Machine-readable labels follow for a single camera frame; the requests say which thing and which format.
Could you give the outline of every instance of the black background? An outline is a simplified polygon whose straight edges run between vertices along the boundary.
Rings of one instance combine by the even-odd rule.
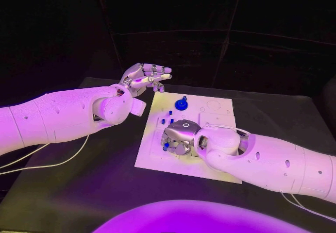
[[[336,74],[334,12],[331,3],[301,0],[4,1],[0,106],[76,88],[86,76],[118,79],[142,62],[173,68],[170,84],[307,95],[324,113],[321,96],[334,98],[321,95]],[[15,176],[1,176],[0,200]]]

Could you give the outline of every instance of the robotic arm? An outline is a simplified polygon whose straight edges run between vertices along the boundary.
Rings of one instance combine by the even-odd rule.
[[[164,92],[160,80],[171,69],[134,64],[118,84],[44,94],[0,108],[0,155],[37,144],[74,140],[118,125],[128,113],[141,116],[145,103],[135,99],[147,87]]]
[[[193,147],[210,168],[263,189],[336,203],[336,157],[237,131],[211,124],[200,128],[180,120],[164,129],[161,145],[168,143],[168,151],[177,155],[186,155]]]

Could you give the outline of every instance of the black table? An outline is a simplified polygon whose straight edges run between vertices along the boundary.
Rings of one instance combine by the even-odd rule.
[[[80,88],[118,81],[86,78]],[[236,126],[336,155],[336,142],[308,97],[165,85],[165,91],[229,98]],[[235,184],[134,167],[152,92],[138,97],[142,117],[89,136],[79,155],[63,165],[24,170],[0,204],[0,229],[34,232],[90,232],[109,218],[162,200],[204,200],[261,212],[311,232],[336,232],[336,223],[292,206],[279,193],[248,183]],[[27,166],[53,164],[77,151],[85,138],[50,144]],[[298,196],[307,208],[336,217],[336,206]]]

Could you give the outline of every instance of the white board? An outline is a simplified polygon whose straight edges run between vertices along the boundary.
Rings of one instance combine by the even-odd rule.
[[[174,102],[187,97],[187,109],[178,111],[174,108]],[[200,127],[206,123],[236,126],[232,100],[183,95],[175,93],[155,92],[148,112],[148,119],[144,128],[144,135],[135,160],[135,167],[171,172],[181,175],[196,176],[219,181],[240,183],[240,180],[224,172],[211,170],[203,160],[197,157],[194,151],[188,155],[175,155],[162,151],[160,145],[162,130],[173,121],[187,119],[194,121]]]

